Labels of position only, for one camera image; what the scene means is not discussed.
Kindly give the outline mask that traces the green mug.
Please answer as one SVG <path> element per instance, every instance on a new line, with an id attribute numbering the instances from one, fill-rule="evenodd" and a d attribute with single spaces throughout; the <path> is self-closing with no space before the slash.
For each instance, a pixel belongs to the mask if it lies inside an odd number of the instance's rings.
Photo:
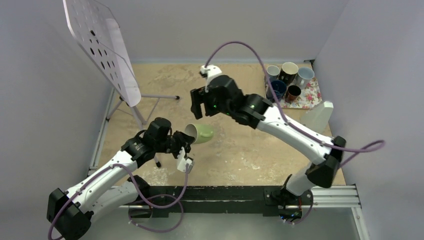
<path id="1" fill-rule="evenodd" d="M 200 123 L 188 124 L 184 129 L 184 133 L 194 138 L 193 144 L 206 143 L 215 135 L 215 131 L 211 125 Z"/>

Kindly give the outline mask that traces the grey mug with lettering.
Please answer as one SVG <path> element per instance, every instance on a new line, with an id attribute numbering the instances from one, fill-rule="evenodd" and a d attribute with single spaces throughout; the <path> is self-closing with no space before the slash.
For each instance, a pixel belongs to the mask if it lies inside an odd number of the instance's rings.
<path id="1" fill-rule="evenodd" d="M 266 74 L 265 77 L 268 77 L 268 80 L 270 82 L 276 81 L 279 78 L 280 75 L 280 68 L 276 65 L 269 65 L 266 68 Z"/>

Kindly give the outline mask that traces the dark blue mug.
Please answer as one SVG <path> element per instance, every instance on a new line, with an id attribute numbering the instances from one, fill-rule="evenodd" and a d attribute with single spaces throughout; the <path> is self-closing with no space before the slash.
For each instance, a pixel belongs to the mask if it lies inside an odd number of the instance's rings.
<path id="1" fill-rule="evenodd" d="M 280 102 L 287 91 L 287 85 L 281 80 L 274 80 L 271 82 L 270 87 L 268 86 L 266 91 L 266 98 L 271 102 L 275 102 L 272 89 L 277 100 Z"/>

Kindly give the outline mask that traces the black mug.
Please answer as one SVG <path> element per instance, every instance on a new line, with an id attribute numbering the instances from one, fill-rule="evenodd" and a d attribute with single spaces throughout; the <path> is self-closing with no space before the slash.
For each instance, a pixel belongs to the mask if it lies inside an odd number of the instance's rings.
<path id="1" fill-rule="evenodd" d="M 289 86 L 296 75 L 298 74 L 299 67 L 297 64 L 293 62 L 285 62 L 281 65 L 280 73 L 278 79 L 284 82 L 287 86 Z"/>

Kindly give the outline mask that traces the brown mug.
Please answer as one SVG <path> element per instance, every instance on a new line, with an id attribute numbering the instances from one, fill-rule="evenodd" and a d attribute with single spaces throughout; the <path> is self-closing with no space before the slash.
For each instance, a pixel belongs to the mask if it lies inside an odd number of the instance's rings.
<path id="1" fill-rule="evenodd" d="M 285 102 L 292 103 L 294 102 L 302 93 L 302 90 L 296 85 L 290 85 L 285 93 Z"/>

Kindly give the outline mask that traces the light grey mug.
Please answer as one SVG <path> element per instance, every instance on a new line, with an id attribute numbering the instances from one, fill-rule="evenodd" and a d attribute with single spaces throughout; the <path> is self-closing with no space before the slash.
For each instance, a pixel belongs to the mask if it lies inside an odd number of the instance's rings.
<path id="1" fill-rule="evenodd" d="M 304 89 L 307 84 L 315 77 L 315 72 L 310 67 L 300 67 L 297 75 L 293 81 L 293 84 L 299 87 L 301 90 Z"/>

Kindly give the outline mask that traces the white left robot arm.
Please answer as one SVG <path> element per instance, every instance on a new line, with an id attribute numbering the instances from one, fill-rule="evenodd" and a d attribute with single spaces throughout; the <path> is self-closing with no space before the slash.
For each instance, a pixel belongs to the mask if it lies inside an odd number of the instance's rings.
<path id="1" fill-rule="evenodd" d="M 172 124 L 162 117 L 155 118 L 146 129 L 140 130 L 128 139 L 111 160 L 80 183 L 63 191 L 52 191 L 48 197 L 47 220 L 50 227 L 47 238 L 53 238 L 53 230 L 59 239 L 78 240 L 90 228 L 95 218 L 107 209 L 135 202 L 147 204 L 154 209 L 168 209 L 179 205 L 188 184 L 184 185 L 178 197 L 167 205 L 157 205 L 151 200 L 147 188 L 133 172 L 152 160 L 157 153 L 172 154 L 177 161 L 177 169 L 186 175 L 193 168 L 193 159 L 187 154 L 196 138 L 181 131 L 172 131 Z"/>

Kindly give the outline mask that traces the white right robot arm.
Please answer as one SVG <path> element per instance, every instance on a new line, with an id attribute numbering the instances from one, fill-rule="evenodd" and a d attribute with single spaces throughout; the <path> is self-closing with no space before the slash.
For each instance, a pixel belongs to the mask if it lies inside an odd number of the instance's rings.
<path id="1" fill-rule="evenodd" d="M 191 112 L 196 119 L 226 114 L 238 124 L 270 134 L 290 145 L 310 163 L 288 178 L 280 196 L 294 203 L 305 191 L 318 186 L 330 188 L 340 166 L 346 140 L 316 133 L 299 122 L 282 115 L 269 100 L 258 94 L 243 94 L 234 79 L 215 77 L 208 86 L 190 91 Z"/>

